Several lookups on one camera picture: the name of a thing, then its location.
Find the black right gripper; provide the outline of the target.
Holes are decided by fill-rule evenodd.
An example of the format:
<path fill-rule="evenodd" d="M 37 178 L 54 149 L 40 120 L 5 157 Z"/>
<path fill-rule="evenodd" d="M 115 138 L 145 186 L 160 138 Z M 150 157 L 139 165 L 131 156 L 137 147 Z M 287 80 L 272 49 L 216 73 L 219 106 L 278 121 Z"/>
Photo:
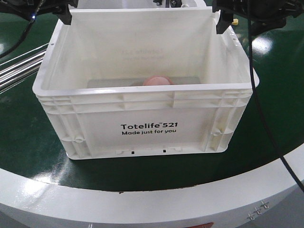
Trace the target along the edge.
<path fill-rule="evenodd" d="M 286 18 L 298 17 L 304 12 L 302 0 L 214 0 L 212 12 L 220 12 L 216 33 L 223 34 L 232 24 L 234 15 L 253 22 L 250 35 L 279 29 L 286 25 Z"/>

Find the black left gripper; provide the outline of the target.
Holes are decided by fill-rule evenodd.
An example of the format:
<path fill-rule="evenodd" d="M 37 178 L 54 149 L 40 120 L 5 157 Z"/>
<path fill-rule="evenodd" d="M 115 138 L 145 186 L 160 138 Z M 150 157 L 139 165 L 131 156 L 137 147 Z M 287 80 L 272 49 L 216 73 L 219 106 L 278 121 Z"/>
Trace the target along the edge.
<path fill-rule="evenodd" d="M 1 0 L 0 12 L 17 15 L 25 20 L 32 16 L 52 13 L 65 24 L 71 25 L 69 6 L 77 7 L 77 0 Z"/>

